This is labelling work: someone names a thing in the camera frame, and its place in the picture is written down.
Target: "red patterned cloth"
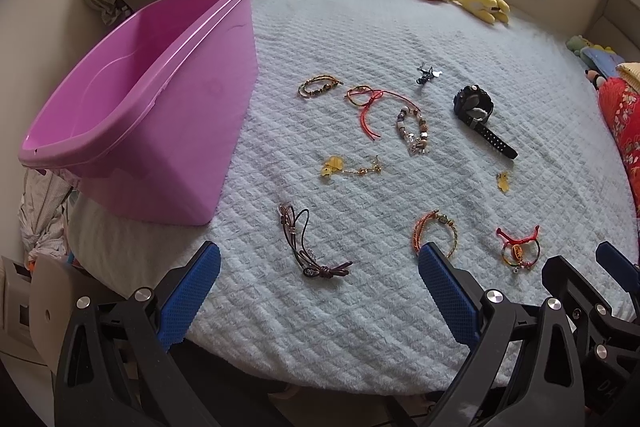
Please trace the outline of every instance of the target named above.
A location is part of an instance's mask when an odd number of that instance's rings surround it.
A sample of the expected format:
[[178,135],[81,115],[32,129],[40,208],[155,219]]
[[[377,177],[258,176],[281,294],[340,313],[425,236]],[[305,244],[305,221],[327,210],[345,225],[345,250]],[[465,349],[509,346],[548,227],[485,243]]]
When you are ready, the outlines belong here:
[[600,86],[598,103],[616,141],[640,223],[640,95],[622,79],[610,77]]

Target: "metal screw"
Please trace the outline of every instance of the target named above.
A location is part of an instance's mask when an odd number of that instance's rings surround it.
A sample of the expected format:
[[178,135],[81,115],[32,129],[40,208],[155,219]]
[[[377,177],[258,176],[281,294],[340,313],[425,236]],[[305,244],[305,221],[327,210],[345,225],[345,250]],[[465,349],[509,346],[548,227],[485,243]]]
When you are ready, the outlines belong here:
[[76,307],[84,310],[89,304],[91,304],[91,299],[89,297],[81,297],[76,302]]
[[552,310],[559,310],[560,308],[562,308],[562,302],[560,302],[558,299],[556,299],[555,297],[551,297],[547,302],[546,305],[549,306]]
[[138,302],[148,301],[150,297],[151,297],[151,290],[149,288],[140,288],[139,290],[136,290],[136,294],[134,295],[134,298]]
[[598,355],[602,360],[607,358],[607,348],[602,344],[598,344],[596,346],[596,355]]
[[488,298],[491,302],[493,303],[498,303],[498,302],[502,302],[502,294],[500,292],[498,292],[498,290],[489,290],[486,293],[486,298]]

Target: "blue grip pad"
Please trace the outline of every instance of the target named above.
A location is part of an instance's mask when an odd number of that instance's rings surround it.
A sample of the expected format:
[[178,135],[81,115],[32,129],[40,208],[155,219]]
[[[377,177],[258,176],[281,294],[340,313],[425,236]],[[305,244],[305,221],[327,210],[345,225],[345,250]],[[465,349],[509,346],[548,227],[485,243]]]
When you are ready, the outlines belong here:
[[158,340],[164,350],[184,339],[220,273],[220,262],[220,249],[209,245],[165,302],[158,330]]
[[479,312],[449,268],[428,244],[418,252],[418,272],[453,338],[473,350],[480,340]]
[[596,261],[627,293],[640,292],[640,273],[609,241],[596,248]]

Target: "watch strap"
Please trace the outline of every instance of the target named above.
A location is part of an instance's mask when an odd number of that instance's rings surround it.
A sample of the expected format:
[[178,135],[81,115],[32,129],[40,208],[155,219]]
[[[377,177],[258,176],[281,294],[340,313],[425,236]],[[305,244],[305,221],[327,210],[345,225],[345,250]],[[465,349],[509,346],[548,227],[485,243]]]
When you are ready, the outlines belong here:
[[471,129],[476,131],[482,138],[487,140],[501,154],[507,156],[510,160],[516,159],[518,153],[512,147],[509,147],[503,140],[493,133],[487,126],[475,120],[466,113],[460,113],[458,118],[467,124]]

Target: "yellow charm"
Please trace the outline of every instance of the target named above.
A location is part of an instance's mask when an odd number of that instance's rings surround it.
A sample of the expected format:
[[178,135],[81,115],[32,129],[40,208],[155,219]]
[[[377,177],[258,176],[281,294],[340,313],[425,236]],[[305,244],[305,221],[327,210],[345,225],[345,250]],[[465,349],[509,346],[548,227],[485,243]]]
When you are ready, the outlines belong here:
[[344,167],[344,162],[340,156],[331,156],[331,158],[324,162],[324,165],[331,167],[334,171],[341,171]]
[[340,158],[340,156],[331,156],[331,158],[324,162],[324,165],[322,166],[322,169],[320,171],[320,175],[331,176],[331,174],[333,174],[334,172],[342,171],[343,167],[344,162],[342,161],[342,158]]
[[522,253],[522,247],[520,245],[513,245],[511,247],[511,255],[518,263],[522,263],[524,254]]
[[507,192],[509,190],[509,173],[507,171],[500,172],[496,174],[496,179],[498,180],[498,188],[502,192]]

